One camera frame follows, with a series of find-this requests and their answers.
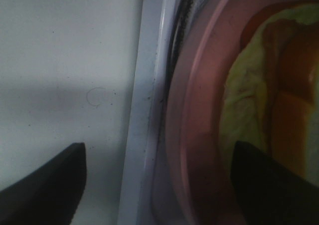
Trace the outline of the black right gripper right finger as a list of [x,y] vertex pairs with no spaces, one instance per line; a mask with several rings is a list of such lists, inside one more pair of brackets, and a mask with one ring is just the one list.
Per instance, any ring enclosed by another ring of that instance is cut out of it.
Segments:
[[319,189],[248,142],[235,144],[231,183],[249,225],[317,225]]

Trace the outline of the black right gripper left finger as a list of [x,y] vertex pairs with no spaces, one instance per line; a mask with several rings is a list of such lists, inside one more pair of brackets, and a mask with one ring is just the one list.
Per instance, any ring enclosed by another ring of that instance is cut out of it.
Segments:
[[2,225],[69,225],[87,181],[86,148],[73,143],[0,192]]

